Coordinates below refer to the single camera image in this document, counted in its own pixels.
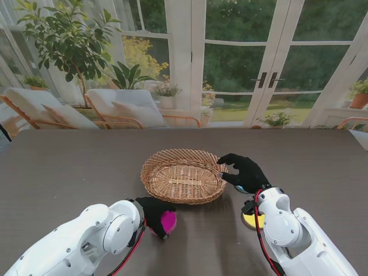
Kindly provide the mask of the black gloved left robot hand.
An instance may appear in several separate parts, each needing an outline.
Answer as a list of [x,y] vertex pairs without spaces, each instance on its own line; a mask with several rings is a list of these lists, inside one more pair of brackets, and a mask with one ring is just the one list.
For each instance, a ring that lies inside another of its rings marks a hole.
[[154,197],[137,197],[136,201],[143,207],[147,226],[150,227],[160,239],[166,239],[168,234],[163,228],[161,217],[167,211],[175,212],[175,206]]

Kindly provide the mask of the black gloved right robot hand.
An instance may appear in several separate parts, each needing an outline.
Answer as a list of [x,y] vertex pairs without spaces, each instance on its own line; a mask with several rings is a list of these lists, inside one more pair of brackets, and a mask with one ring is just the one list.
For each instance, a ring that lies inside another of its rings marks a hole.
[[240,186],[249,194],[256,194],[261,188],[271,188],[271,184],[264,175],[261,168],[250,158],[237,154],[227,154],[222,156],[217,164],[233,165],[238,170],[238,174],[222,172],[221,178],[233,186]]

